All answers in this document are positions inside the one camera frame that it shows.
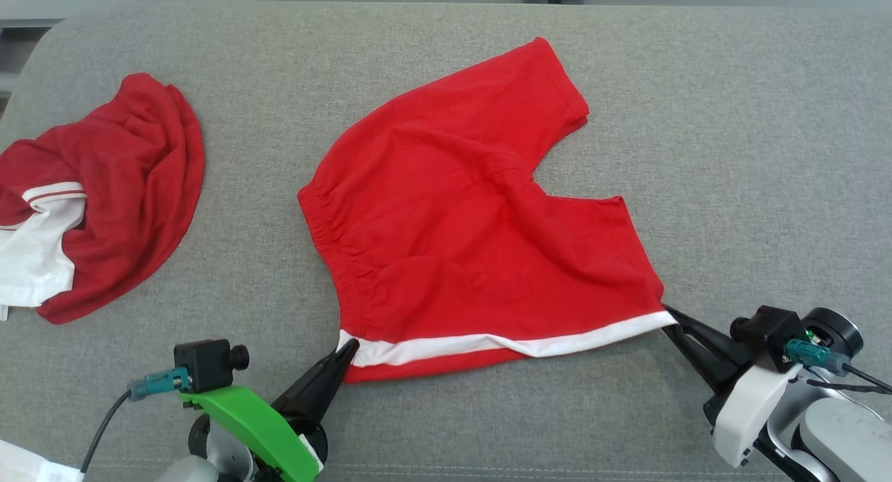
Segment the teal connector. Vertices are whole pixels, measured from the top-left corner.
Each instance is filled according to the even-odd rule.
[[[797,364],[825,368],[840,377],[848,374],[848,371],[842,366],[850,364],[851,359],[842,354],[835,354],[829,348],[800,339],[790,339],[786,349],[787,356],[790,356],[790,359]]]
[[[189,389],[189,371],[185,367],[178,367],[170,371],[156,372],[142,380],[131,382],[127,388],[130,390],[130,402],[143,400],[150,394],[185,391]]]

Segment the green bracket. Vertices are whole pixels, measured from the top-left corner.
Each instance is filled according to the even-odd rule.
[[[181,393],[184,403],[204,412],[242,441],[252,453],[282,471],[286,482],[310,482],[322,463],[288,422],[246,387],[225,387],[202,394]]]

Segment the gray fabric surface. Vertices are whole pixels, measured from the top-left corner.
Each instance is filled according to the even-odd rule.
[[[720,329],[761,304],[836,307],[866,334],[861,367],[888,378],[890,29],[888,15],[786,9],[373,3],[169,3],[63,22],[26,66],[0,146],[81,118],[144,70],[191,102],[207,172],[187,237],[144,284],[64,326],[20,310],[0,323],[0,438],[80,463],[124,384],[204,337],[248,345],[236,382],[274,398],[337,341],[294,197],[328,146],[387,99],[535,36],[592,108],[539,166],[545,190],[622,194],[669,304]],[[709,395],[661,333],[344,387],[321,480],[784,480],[759,456],[723,464]],[[187,453],[194,416],[174,396],[125,405],[87,480],[152,480]]]

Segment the red shorts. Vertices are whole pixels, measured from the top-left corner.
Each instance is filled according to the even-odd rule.
[[[407,92],[298,193],[341,305],[348,381],[580,352],[673,323],[624,201],[532,172],[588,105],[548,42]]]

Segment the cable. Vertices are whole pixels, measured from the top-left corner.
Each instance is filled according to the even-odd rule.
[[[121,403],[124,403],[125,400],[130,398],[130,393],[130,390],[125,391],[124,394],[122,394],[122,396],[114,403],[111,409],[109,409],[108,414],[105,415],[105,419],[102,420],[102,424],[99,425],[99,429],[96,431],[95,437],[93,437],[90,448],[86,450],[84,464],[80,465],[81,473],[86,473],[86,469],[90,467],[90,462],[93,460],[93,454],[96,453],[96,447],[99,445],[99,439],[102,438],[102,434],[105,433],[105,427],[109,425],[109,421],[112,420],[112,416],[114,416],[114,413],[118,412],[118,408],[120,408]]]
[[[821,380],[822,383],[828,383],[828,384],[829,384],[829,381],[827,380],[827,378],[825,378],[825,377],[823,377],[821,374],[818,374],[817,372],[815,372],[815,370],[813,370],[813,368],[807,368],[807,367],[806,367],[806,371],[808,371],[812,376],[815,376],[816,378],[818,378],[818,380]],[[870,407],[864,405],[863,403],[857,402],[857,400],[854,400],[852,397],[848,396],[847,394],[844,394],[844,393],[843,393],[843,394],[840,394],[840,395],[841,395],[845,400],[848,400],[849,403],[853,403],[853,405],[857,405],[858,407],[861,407],[861,409],[864,409],[864,411],[867,411],[867,412],[869,412],[870,414],[876,416],[880,421],[886,421],[886,419],[883,419],[882,416],[880,416],[879,414],[877,414],[876,412],[874,412],[873,409],[870,409]]]
[[[828,383],[826,381],[818,381],[818,380],[806,380],[807,384],[811,384],[813,387],[819,388],[827,388],[830,390],[841,390],[847,392],[861,392],[861,393],[879,393],[879,394],[892,394],[892,391],[886,390],[883,387],[864,387],[860,384],[841,384],[841,383]]]
[[[852,367],[851,364],[842,364],[842,368],[844,371],[849,371],[849,372],[851,372],[851,374],[855,374],[857,377],[860,377],[862,380],[865,380],[869,383],[873,383],[877,387],[882,388],[883,390],[886,391],[887,394],[892,394],[892,387],[890,387],[886,383],[883,383],[880,380],[877,380],[877,378],[870,376],[870,374],[867,374],[867,372],[860,371],[857,368]]]

